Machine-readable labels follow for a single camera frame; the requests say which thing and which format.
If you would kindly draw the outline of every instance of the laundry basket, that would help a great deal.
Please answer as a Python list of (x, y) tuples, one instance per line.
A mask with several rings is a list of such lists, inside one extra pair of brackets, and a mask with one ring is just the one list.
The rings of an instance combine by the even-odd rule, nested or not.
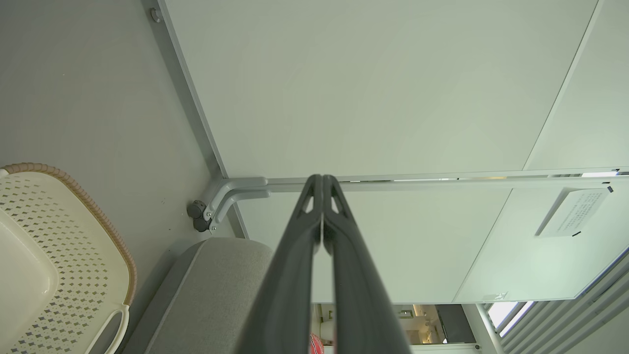
[(0, 353), (87, 353), (119, 313), (107, 353), (120, 345), (135, 264), (65, 172), (44, 164), (0, 169), (0, 267)]

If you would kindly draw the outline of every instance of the wall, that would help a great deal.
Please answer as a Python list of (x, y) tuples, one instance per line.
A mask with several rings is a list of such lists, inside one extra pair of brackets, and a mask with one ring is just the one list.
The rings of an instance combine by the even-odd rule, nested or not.
[(627, 328), (629, 328), (629, 309), (624, 310), (610, 322), (590, 334), (566, 354), (626, 353)]
[(62, 168), (105, 211), (138, 266), (130, 330), (198, 241), (186, 204), (220, 175), (154, 6), (0, 2), (0, 166)]
[(413, 318), (402, 318), (399, 324), (405, 331), (419, 331), (426, 328), (426, 318), (424, 316), (416, 316)]

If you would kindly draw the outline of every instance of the gray sofa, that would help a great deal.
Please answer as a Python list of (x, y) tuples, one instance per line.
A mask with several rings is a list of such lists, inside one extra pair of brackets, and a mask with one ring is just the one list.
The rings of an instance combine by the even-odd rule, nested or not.
[(269, 247), (210, 238), (179, 257), (124, 354), (229, 354), (271, 261)]

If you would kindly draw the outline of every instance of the paper notice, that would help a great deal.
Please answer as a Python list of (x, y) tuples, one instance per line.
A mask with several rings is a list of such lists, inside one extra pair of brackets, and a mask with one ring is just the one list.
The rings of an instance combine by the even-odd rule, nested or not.
[(574, 236), (581, 232), (586, 222), (594, 215), (610, 194), (607, 188), (577, 190), (568, 193), (548, 224), (541, 237)]

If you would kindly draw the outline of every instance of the metal bracket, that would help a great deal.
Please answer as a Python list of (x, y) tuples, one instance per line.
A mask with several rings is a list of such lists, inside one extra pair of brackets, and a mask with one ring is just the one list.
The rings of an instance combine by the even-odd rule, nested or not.
[(236, 202), (245, 199), (268, 198), (270, 191), (267, 189), (248, 190), (244, 188), (264, 187), (268, 183), (264, 177), (253, 178), (226, 178), (216, 188), (206, 191), (202, 200), (195, 200), (186, 209), (188, 216), (194, 219), (194, 228), (210, 233), (216, 230), (218, 224), (225, 218), (229, 208)]

